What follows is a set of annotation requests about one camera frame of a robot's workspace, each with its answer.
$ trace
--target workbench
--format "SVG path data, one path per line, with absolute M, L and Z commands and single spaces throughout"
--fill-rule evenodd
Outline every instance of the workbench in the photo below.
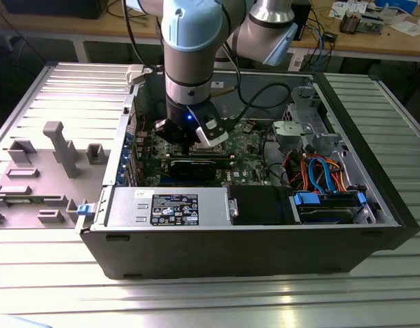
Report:
M 51 118 L 74 128 L 67 137 L 77 149 L 99 141 L 111 149 L 113 136 L 101 132 L 119 124 L 126 70 L 45 67 L 0 130 L 0 174 L 16 137 L 52 149 L 42 134 Z M 369 135 L 369 147 L 420 225 L 420 126 L 392 94 L 380 91 L 381 82 L 325 76 L 358 129 Z M 354 107 L 357 101 L 363 110 Z M 420 233 L 394 251 L 376 252 L 350 273 L 116 281 L 104 276 L 72 228 L 2 229 L 2 313 L 53 328 L 419 327 Z
M 340 33 L 340 20 L 329 19 L 328 17 L 333 0 L 313 0 L 312 2 L 319 21 L 325 29 L 338 35 L 333 56 L 420 62 L 420 36 L 407 36 L 387 26 L 380 36 L 367 33 L 354 35 Z M 98 20 L 85 20 L 80 18 L 11 15 L 6 12 L 2 5 L 0 5 L 0 8 L 11 24 L 27 38 L 72 41 L 79 62 L 89 62 L 89 55 L 85 50 L 85 42 L 87 41 L 130 43 L 123 18 L 114 17 L 106 12 Z M 117 3 L 111 10 L 120 14 L 120 4 Z M 419 6 L 414 14 L 420 16 Z M 160 44 L 155 26 L 154 17 L 149 17 L 142 23 L 132 23 L 137 43 Z M 15 35 L 16 33 L 0 17 L 0 36 Z M 304 56 L 312 54 L 316 46 L 317 42 L 311 30 L 307 29 L 302 40 L 294 41 L 289 49 L 289 53 L 294 54 L 289 70 L 299 70 Z

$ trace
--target robotic arm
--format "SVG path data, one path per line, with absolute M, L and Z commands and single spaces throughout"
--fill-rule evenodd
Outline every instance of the robotic arm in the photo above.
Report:
M 291 0 L 128 0 L 132 9 L 162 17 L 167 119 L 157 133 L 173 144 L 211 148 L 228 138 L 210 101 L 216 52 L 278 65 L 297 26 Z

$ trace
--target black cable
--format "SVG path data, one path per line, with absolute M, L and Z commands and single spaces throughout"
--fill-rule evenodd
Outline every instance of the black cable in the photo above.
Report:
M 19 69 L 24 70 L 25 72 L 29 73 L 33 77 L 37 77 L 38 76 L 38 73 L 34 73 L 34 72 L 30 71 L 26 67 L 23 67 L 23 66 L 20 66 L 20 65 L 16 65 L 13 61 L 11 61 L 10 60 L 10 56 L 9 56 L 10 53 L 4 51 L 3 50 L 3 47 L 1 45 L 0 45 L 0 50 L 2 50 L 2 55 L 3 55 L 3 56 L 0 56 L 0 59 L 5 58 L 5 59 L 7 59 L 9 65 L 11 65 L 13 67 L 18 67 Z
M 158 17 L 156 18 L 156 26 L 158 26 L 158 30 L 159 30 L 158 37 L 160 38 L 161 49 L 163 50 L 163 53 L 164 53 L 163 31 L 161 31 L 161 23 Z
M 16 32 L 18 34 L 18 36 L 20 36 L 26 42 L 26 44 L 38 55 L 38 57 L 41 58 L 43 64 L 45 64 L 46 63 L 45 58 L 43 56 L 41 56 L 41 54 L 37 51 L 37 49 L 35 49 L 32 46 L 32 44 L 30 44 L 27 41 L 27 39 L 24 36 L 22 36 L 19 31 L 17 31 L 17 29 L 9 22 L 9 20 L 6 19 L 6 17 L 3 15 L 3 12 L 1 10 L 0 10 L 0 16 L 3 18 L 3 20 L 6 22 L 6 24 L 8 24 L 8 26 L 11 27 L 14 30 L 14 32 Z
M 270 169 L 270 167 L 271 166 L 273 166 L 273 165 L 276 165 L 276 164 L 280 164 L 280 165 L 283 165 L 282 163 L 273 163 L 273 164 L 271 164 L 271 165 L 267 165 L 267 162 L 266 162 L 266 158 L 264 157 L 264 149 L 265 149 L 265 147 L 266 147 L 266 142 L 267 142 L 267 137 L 269 136 L 269 134 L 270 134 L 270 132 L 271 132 L 271 130 L 272 130 L 272 126 L 270 126 L 270 128 L 267 130 L 267 133 L 266 133 L 266 135 L 265 135 L 265 137 L 264 137 L 264 143 L 263 143 L 263 149 L 262 149 L 262 159 L 263 159 L 263 166 L 264 166 L 264 169 L 267 169 L 268 170 L 268 172 L 270 173 L 270 174 L 272 174 L 275 178 L 277 178 L 278 179 L 278 181 L 282 184 L 282 185 L 287 185 L 287 183 L 280 177 L 280 176 L 278 176 L 278 174 L 276 174 L 274 171 L 272 171 L 271 169 Z
M 320 22 L 319 22 L 319 20 L 318 20 L 318 15 L 315 13 L 315 11 L 313 10 L 313 8 L 311 8 L 310 9 L 310 11 L 311 11 L 311 13 L 313 13 L 313 15 L 315 16 L 315 19 L 312 19 L 312 18 L 308 18 L 307 20 L 308 21 L 311 21 L 311 22 L 313 22 L 313 23 L 316 23 L 316 25 L 318 26 L 317 27 L 317 30 L 318 30 L 318 32 L 319 32 L 319 34 L 321 35 L 321 36 L 323 36 L 324 35 L 324 33 L 325 33 L 325 28 L 324 28 L 324 25 L 322 25 Z M 314 28 L 315 29 L 315 27 L 313 26 L 313 25 L 311 25 L 311 24 L 309 24 L 309 25 L 305 25 L 307 28 L 310 28 L 310 29 L 312 29 L 312 28 Z M 308 68 L 310 69 L 310 67 L 312 66 L 312 65 L 314 65 L 314 64 L 316 64 L 318 61 L 319 61 L 319 59 L 321 59 L 322 60 L 322 63 L 319 65 L 319 66 L 321 66 L 321 65 L 323 65 L 324 63 L 325 63 L 325 61 L 323 61 L 323 59 L 327 56 L 327 55 L 329 55 L 330 57 L 331 57 L 331 55 L 332 55 L 332 53 L 333 53 L 333 50 L 330 48 L 330 51 L 326 54 L 326 55 L 324 55 L 324 56 L 322 56 L 321 58 L 317 58 L 314 62 L 312 62 L 312 60 L 313 60 L 313 56 L 316 54 L 316 51 L 319 49 L 319 46 L 320 46 L 320 41 L 316 38 L 316 35 L 313 33 L 313 37 L 314 37 L 314 40 L 316 40 L 318 43 L 317 43 L 317 45 L 316 45 L 316 47 L 314 48 L 314 51 L 313 51 L 313 53 L 310 55 L 310 58 L 308 59 L 308 60 L 306 60 L 305 61 L 305 63 L 304 63 L 304 65 L 300 68 L 300 70 L 302 71 L 302 70 L 304 70 L 307 66 L 308 66 Z
M 225 44 L 223 45 L 223 50 L 225 51 L 226 55 L 228 56 L 229 61 L 231 62 L 231 64 L 234 67 L 234 70 L 236 71 L 236 75 L 237 75 L 237 83 L 235 88 L 237 89 L 238 92 L 238 97 L 239 99 L 242 101 L 242 103 L 244 103 L 246 106 L 243 109 L 242 113 L 240 113 L 240 115 L 236 118 L 236 121 L 239 122 L 240 119 L 243 117 L 243 115 L 246 113 L 246 111 L 249 108 L 255 108 L 255 109 L 272 109 L 278 106 L 281 106 L 283 103 L 285 103 L 287 101 L 287 99 L 290 97 L 290 94 L 292 93 L 292 90 L 290 89 L 290 87 L 283 83 L 283 82 L 275 82 L 275 83 L 269 83 L 268 85 L 265 85 L 262 89 L 258 90 L 258 92 L 250 99 L 250 101 L 246 101 L 243 97 L 242 97 L 242 92 L 240 90 L 240 86 L 242 83 L 242 75 L 240 72 L 240 69 L 238 68 L 238 65 L 235 63 L 234 58 L 232 57 L 232 51 L 228 45 L 228 43 L 225 42 Z M 255 99 L 258 98 L 258 96 L 264 91 L 267 90 L 269 87 L 272 87 L 274 85 L 279 85 L 281 87 L 284 87 L 287 90 L 287 96 L 280 102 L 278 102 L 275 105 L 271 105 L 271 106 L 259 106 L 259 105 L 254 105 L 253 102 L 255 101 Z
M 271 119 L 272 121 L 277 121 L 277 119 L 276 119 L 276 118 L 274 118 L 274 117 L 272 116 L 272 114 L 270 114 L 270 113 L 269 113 L 266 109 L 261 109 L 261 108 L 255 108 L 253 111 L 251 111 L 251 112 L 249 113 L 248 120 L 258 120 L 257 118 L 251 118 L 252 114 L 253 114 L 253 113 L 255 113 L 256 111 L 260 111 L 260 112 L 262 112 L 262 113 L 265 113 L 268 117 L 270 117 L 270 119 Z
M 274 86 L 277 86 L 277 85 L 288 89 L 287 96 L 284 98 L 283 101 L 281 101 L 281 104 L 285 103 L 287 101 L 287 99 L 289 98 L 291 92 L 292 92 L 290 90 L 290 87 L 287 84 L 283 83 L 283 82 L 272 82 L 272 83 L 269 83 L 269 84 L 265 85 L 264 87 L 262 87 L 260 90 L 258 90 L 252 96 L 252 98 L 250 99 L 250 101 L 246 104 L 246 106 L 244 106 L 244 109 L 241 111 L 241 113 L 237 116 L 237 118 L 234 119 L 235 124 L 239 123 L 239 121 L 243 118 L 243 116 L 248 111 L 248 109 L 252 108 L 252 103 L 255 101 L 255 99 L 257 99 L 260 96 L 260 94 L 262 94 L 268 88 L 274 87 Z
M 117 18 L 124 18 L 124 16 L 122 16 L 122 15 L 117 15 L 117 14 L 114 14 L 112 11 L 111 11 L 111 7 L 113 6 L 113 5 L 115 5 L 117 2 L 119 2 L 120 0 L 115 0 L 115 1 L 113 1 L 113 2 L 111 2 L 108 6 L 107 6 L 107 13 L 108 14 L 110 14 L 111 16 L 114 16 L 114 17 L 117 17 Z M 147 14 L 139 14 L 139 15 L 130 15 L 129 16 L 129 18 L 130 19 L 132 19 L 132 18 L 141 18 L 141 17 L 145 17 L 145 16 L 147 16 Z
M 402 97 L 402 102 L 405 105 L 415 94 L 420 86 L 420 67 L 415 73 L 415 77 L 413 80 L 408 84 L 406 91 L 404 92 L 404 96 Z
M 327 20 L 327 21 L 330 21 L 330 23 L 329 24 L 325 24 L 325 26 L 326 27 L 331 27 L 331 25 L 335 22 L 335 17 L 338 17 L 338 18 L 343 18 L 343 17 L 341 17 L 340 15 L 339 15 L 339 13 L 338 12 L 336 12 L 332 7 L 321 7 L 321 8 L 315 8 L 315 9 L 322 9 L 320 12 L 319 12 L 319 15 L 323 18 L 323 19 L 325 19 L 325 20 Z M 334 12 L 334 15 L 335 15 L 335 17 L 330 17 L 329 15 L 328 16 L 324 16 L 322 13 L 325 11 L 325 10 L 332 10 L 333 12 Z
M 127 6 L 126 6 L 126 0 L 122 0 L 122 6 L 123 6 L 123 16 L 124 16 L 124 19 L 125 19 L 126 28 L 128 30 L 130 43 L 132 44 L 132 48 L 134 49 L 135 55 L 137 55 L 137 58 L 139 59 L 139 61 L 144 66 L 146 66 L 148 68 L 151 68 L 152 70 L 156 70 L 155 66 L 149 65 L 145 60 L 143 60 L 142 56 L 140 55 L 139 50 L 137 49 L 137 44 L 135 43 L 135 39 L 134 39 L 134 33 L 132 32 L 132 28 L 131 28 L 130 22 L 129 22 L 129 13 L 128 13 Z
M 334 47 L 335 47 L 335 43 L 331 43 L 330 42 L 330 55 L 329 55 L 329 57 L 328 57 L 328 61 L 327 61 L 327 63 L 326 63 L 326 65 L 325 65 L 325 72 L 328 70 L 328 65 L 331 63 L 331 57 L 333 56 L 333 50 L 334 50 Z

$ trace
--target metal slotted surface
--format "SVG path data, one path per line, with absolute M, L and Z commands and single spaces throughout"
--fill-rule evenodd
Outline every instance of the metal slotted surface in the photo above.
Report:
M 54 328 L 420 327 L 420 233 L 348 274 L 113 281 L 74 230 L 0 230 L 0 313 Z
M 363 75 L 326 78 L 420 222 L 420 126 L 383 83 Z

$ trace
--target motherboard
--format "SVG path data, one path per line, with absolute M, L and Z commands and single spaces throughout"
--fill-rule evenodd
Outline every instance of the motherboard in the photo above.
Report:
M 229 139 L 207 149 L 167 143 L 155 130 L 136 133 L 127 185 L 147 187 L 220 187 L 270 185 L 262 162 L 262 130 L 241 122 Z

